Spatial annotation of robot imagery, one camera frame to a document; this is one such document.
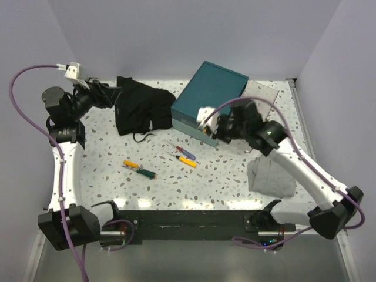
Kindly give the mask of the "blue red screwdriver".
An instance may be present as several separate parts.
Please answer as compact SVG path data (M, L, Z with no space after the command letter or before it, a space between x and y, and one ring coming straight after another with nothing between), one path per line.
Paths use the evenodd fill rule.
M196 160L195 155L193 155L189 151L185 150L184 148L182 148L182 147L180 147L178 145L175 145L174 143L172 143L169 140L168 140L168 143L171 144L173 147L175 147L179 152L181 152L183 155L185 155L188 159L193 160L193 161Z

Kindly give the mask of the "teal metal box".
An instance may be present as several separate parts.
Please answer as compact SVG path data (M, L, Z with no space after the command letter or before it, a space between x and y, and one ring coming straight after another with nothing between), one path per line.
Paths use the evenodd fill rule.
M217 108L240 97L249 77L205 61L171 106L172 127L203 143L216 147L217 140L200 131L196 122L201 107Z

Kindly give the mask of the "green screwdriver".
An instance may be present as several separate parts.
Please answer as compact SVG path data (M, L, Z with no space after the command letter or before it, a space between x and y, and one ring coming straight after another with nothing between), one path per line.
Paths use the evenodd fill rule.
M123 166L126 169L132 170L136 172L137 174L140 174L144 177L147 177L148 179L155 179L157 177L157 174L155 172L151 172L149 170L145 170L142 168L136 168L136 167L129 167L129 166Z

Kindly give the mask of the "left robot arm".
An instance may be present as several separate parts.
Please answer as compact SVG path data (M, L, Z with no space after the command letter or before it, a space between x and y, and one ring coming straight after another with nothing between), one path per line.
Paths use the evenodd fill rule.
M80 188L85 149L85 126L80 120L92 107L112 108L120 93L119 87L93 80L86 86L76 84L73 93L54 86L42 94L55 169L52 198L48 211L38 217L38 226L57 251L68 249L67 235L74 246L81 246L98 241L103 226L116 230L122 223L112 200L85 208Z

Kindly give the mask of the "orange screwdriver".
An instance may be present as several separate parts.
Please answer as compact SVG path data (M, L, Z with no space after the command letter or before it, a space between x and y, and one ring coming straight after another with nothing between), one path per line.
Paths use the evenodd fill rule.
M169 155L171 155L173 158L177 159L178 161L190 166L190 167L193 167L193 168L196 168L197 167L197 164L195 161L192 161L188 158L185 158L185 157L182 157L180 155L177 155L175 153L172 153L172 152L168 152Z
M134 168L134 169L138 169L139 168L138 164L133 163L133 162L131 162L129 160L124 160L123 161L123 165L126 166L126 167Z

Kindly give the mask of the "clear plastic drawer tray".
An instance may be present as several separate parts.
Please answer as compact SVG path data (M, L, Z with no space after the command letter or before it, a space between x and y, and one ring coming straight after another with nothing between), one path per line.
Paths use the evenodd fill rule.
M225 143L240 140L267 156L286 136L282 125L267 120L277 95L276 90L250 81L245 93L229 103L230 112L213 118L217 122L213 137Z

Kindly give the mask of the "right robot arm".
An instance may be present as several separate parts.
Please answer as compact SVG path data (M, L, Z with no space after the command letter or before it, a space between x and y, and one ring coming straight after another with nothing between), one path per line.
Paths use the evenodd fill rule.
M333 178L296 144L286 122L265 121L255 98L234 98L217 108L203 107L197 123L213 139L230 143L243 140L252 149L281 166L313 198L314 205L297 205L274 200L251 218L251 222L274 231L282 224L298 224L315 230L326 239L334 239L359 213L365 222L360 203L363 191L348 187Z

